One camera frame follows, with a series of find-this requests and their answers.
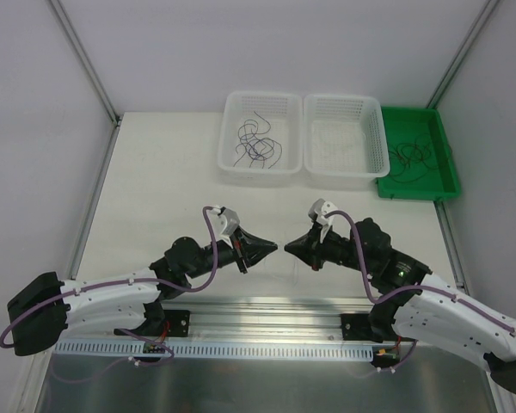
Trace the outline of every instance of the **white basket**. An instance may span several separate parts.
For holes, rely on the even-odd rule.
[[[378,101],[367,96],[304,99],[304,167],[321,186],[366,188],[390,172]]]
[[[247,120],[256,122],[257,127],[247,126],[240,132]],[[300,96],[275,92],[231,93],[225,103],[218,146],[218,166],[223,177],[243,184],[287,183],[292,174],[302,169],[301,130]],[[239,133],[252,139],[254,132],[258,139],[271,140],[251,141],[254,150],[241,145]]]

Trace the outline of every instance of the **tangled black wire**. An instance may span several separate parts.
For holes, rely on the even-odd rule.
[[[390,165],[393,167],[398,162],[402,167],[398,171],[390,168],[388,176],[397,183],[411,183],[419,181],[433,170],[442,170],[449,164],[453,153],[452,148],[449,145],[447,147],[449,156],[441,157],[439,153],[436,154],[428,133],[418,135],[414,143],[404,142],[396,146],[390,146],[388,150]],[[419,168],[424,168],[422,174],[407,181],[397,179],[405,174],[410,175],[411,170],[414,176]]]
[[[239,154],[239,148],[243,148],[243,154],[235,161],[233,166],[236,166],[241,159],[247,155],[250,159],[249,168],[252,168],[252,165],[255,161],[261,162],[261,168],[264,169],[266,166],[266,161],[271,158],[275,158],[275,147],[279,147],[279,155],[275,162],[269,165],[267,168],[270,170],[275,164],[281,159],[281,155],[283,154],[283,146],[274,139],[263,137],[259,138],[259,135],[266,135],[271,131],[272,125],[267,120],[262,118],[258,113],[255,112],[255,115],[262,119],[267,123],[267,130],[265,132],[258,132],[259,124],[257,120],[247,119],[244,121],[243,125],[237,131],[237,135],[239,138],[239,144],[235,147],[235,152]]]

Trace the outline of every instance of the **white backdrop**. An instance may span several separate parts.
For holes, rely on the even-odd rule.
[[[502,3],[439,111],[463,186],[449,204],[475,296],[516,317],[516,0]]]
[[[0,333],[36,275],[65,271],[111,123],[44,1],[0,1]],[[0,349],[0,413],[22,359]]]
[[[425,106],[484,0],[64,0],[120,113],[234,89]]]

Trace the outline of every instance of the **white table surface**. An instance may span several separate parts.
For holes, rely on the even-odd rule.
[[[246,231],[276,242],[279,251],[240,274],[218,271],[203,297],[362,298],[357,271],[326,263],[313,272],[283,245],[310,229],[308,209],[331,200],[354,220],[372,217],[392,246],[424,262],[454,286],[451,265],[432,202],[383,200],[375,191],[312,188],[305,172],[287,188],[242,188],[221,182],[216,150],[222,114],[128,113],[114,147],[78,280],[97,280],[147,267],[182,236],[210,243],[201,208],[237,211]],[[335,220],[347,237],[348,225]],[[193,280],[196,287],[206,275]],[[191,294],[183,294],[185,300]]]

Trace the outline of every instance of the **green tray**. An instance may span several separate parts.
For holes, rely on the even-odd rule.
[[[378,195],[401,200],[458,197],[461,188],[438,111],[382,108],[382,116],[390,152],[390,173],[378,179]],[[423,149],[414,152],[416,147]],[[406,159],[411,157],[413,162],[402,161],[400,153],[406,153]]]

